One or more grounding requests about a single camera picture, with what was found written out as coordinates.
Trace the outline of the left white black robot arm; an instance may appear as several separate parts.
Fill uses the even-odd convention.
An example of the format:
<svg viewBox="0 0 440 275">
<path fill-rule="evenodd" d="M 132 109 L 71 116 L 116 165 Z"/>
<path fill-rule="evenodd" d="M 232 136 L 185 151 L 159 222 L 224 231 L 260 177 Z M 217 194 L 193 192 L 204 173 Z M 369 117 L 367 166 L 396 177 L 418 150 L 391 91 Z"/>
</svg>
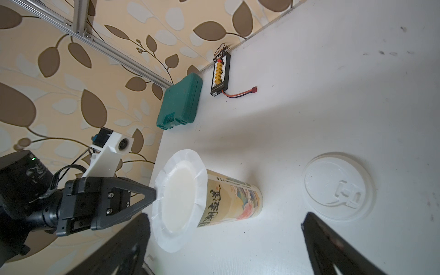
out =
<svg viewBox="0 0 440 275">
<path fill-rule="evenodd" d="M 29 150 L 1 157 L 1 264 L 30 252 L 25 241 L 31 231 L 62 237 L 103 230 L 157 198 L 155 189 L 128 178 L 86 176 L 63 189 L 58 179 Z"/>
</svg>

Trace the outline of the green plastic tool case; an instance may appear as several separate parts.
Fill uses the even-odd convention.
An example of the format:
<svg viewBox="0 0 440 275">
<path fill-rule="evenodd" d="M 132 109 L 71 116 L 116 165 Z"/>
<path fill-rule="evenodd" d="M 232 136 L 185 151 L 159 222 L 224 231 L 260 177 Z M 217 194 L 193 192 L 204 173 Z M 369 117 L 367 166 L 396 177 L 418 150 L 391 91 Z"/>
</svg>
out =
<svg viewBox="0 0 440 275">
<path fill-rule="evenodd" d="M 203 81 L 190 73 L 180 82 L 165 91 L 157 118 L 157 127 L 162 130 L 193 123 L 197 114 Z"/>
</svg>

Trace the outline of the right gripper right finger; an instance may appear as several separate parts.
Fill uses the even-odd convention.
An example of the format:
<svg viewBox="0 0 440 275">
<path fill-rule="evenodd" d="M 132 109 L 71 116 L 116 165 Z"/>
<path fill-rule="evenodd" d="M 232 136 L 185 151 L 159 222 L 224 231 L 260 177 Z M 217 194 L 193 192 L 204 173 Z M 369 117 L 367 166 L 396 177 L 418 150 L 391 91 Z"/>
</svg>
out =
<svg viewBox="0 0 440 275">
<path fill-rule="evenodd" d="M 384 274 L 316 214 L 307 213 L 301 229 L 314 274 Z"/>
</svg>

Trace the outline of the printed paper milk tea cup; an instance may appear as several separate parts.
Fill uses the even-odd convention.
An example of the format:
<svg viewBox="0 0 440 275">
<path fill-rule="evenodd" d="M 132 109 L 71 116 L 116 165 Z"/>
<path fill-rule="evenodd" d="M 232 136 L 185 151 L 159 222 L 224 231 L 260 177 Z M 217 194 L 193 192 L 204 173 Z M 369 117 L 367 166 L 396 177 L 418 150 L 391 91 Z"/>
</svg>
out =
<svg viewBox="0 0 440 275">
<path fill-rule="evenodd" d="M 247 220 L 260 214 L 261 191 L 256 186 L 207 170 L 205 211 L 198 227 Z"/>
</svg>

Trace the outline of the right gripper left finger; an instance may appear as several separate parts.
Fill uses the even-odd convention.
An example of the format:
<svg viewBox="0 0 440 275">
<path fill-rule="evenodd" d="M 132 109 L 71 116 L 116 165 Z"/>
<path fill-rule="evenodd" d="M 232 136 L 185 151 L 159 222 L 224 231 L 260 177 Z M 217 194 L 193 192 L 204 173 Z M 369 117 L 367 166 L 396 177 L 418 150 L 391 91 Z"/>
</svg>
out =
<svg viewBox="0 0 440 275">
<path fill-rule="evenodd" d="M 145 275 L 143 268 L 151 237 L 147 214 L 139 214 L 69 275 Z"/>
</svg>

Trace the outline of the aluminium frame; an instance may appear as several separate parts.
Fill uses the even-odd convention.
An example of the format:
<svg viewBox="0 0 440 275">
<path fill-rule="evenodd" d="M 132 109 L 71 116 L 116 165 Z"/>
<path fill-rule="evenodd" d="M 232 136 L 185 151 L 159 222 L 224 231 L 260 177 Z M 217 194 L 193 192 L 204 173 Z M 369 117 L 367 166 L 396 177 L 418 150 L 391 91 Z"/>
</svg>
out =
<svg viewBox="0 0 440 275">
<path fill-rule="evenodd" d="M 126 56 L 122 52 L 118 51 L 87 31 L 85 27 L 87 12 L 85 9 L 88 7 L 88 1 L 80 1 L 75 5 L 75 7 L 79 8 L 80 10 L 74 11 L 72 22 L 59 15 L 52 9 L 49 9 L 39 1 L 13 1 L 13 3 L 32 13 L 32 15 L 44 20 L 48 24 L 51 24 L 60 31 L 79 39 L 80 41 L 89 45 L 91 48 L 94 48 L 107 57 L 112 58 L 134 74 L 147 78 L 162 88 L 169 88 L 172 86 L 172 83 L 168 80 L 149 70 L 145 66 Z"/>
</svg>

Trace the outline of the round translucent leak-proof paper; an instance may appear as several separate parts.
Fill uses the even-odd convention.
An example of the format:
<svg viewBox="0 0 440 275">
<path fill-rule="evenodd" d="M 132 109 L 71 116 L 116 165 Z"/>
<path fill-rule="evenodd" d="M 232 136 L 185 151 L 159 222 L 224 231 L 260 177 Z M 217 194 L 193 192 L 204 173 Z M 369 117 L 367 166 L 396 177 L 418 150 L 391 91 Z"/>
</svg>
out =
<svg viewBox="0 0 440 275">
<path fill-rule="evenodd" d="M 168 253 L 181 250 L 194 234 L 207 202 L 207 169 L 193 150 L 176 152 L 155 180 L 152 231 Z"/>
</svg>

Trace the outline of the white plastic cup lid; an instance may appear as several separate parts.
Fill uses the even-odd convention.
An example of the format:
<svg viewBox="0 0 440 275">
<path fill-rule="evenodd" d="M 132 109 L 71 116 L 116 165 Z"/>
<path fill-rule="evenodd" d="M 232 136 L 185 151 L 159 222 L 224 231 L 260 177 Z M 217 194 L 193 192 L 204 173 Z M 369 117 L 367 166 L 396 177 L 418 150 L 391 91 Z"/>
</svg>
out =
<svg viewBox="0 0 440 275">
<path fill-rule="evenodd" d="M 341 152 L 312 159 L 303 171 L 301 187 L 313 212 L 336 223 L 366 218 L 377 198 L 369 172 L 354 157 Z"/>
</svg>

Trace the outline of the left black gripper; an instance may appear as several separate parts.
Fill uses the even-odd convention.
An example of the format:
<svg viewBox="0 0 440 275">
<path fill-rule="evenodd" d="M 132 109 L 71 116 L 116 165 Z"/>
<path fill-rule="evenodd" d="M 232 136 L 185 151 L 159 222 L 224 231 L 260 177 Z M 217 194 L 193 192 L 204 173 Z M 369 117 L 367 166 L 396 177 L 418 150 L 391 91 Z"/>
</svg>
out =
<svg viewBox="0 0 440 275">
<path fill-rule="evenodd" d="M 66 183 L 56 235 L 103 230 L 128 221 L 151 205 L 157 191 L 128 178 L 86 177 Z"/>
</svg>

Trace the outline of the black yellow charging board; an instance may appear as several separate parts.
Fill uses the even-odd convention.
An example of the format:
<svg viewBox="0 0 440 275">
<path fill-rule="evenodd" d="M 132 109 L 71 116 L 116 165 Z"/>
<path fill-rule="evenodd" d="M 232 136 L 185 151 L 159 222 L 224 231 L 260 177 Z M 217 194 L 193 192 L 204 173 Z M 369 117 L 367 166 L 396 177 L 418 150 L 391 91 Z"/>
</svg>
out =
<svg viewBox="0 0 440 275">
<path fill-rule="evenodd" d="M 230 47 L 225 43 L 221 44 L 214 54 L 213 80 L 210 94 L 214 97 L 226 92 L 229 88 Z"/>
</svg>

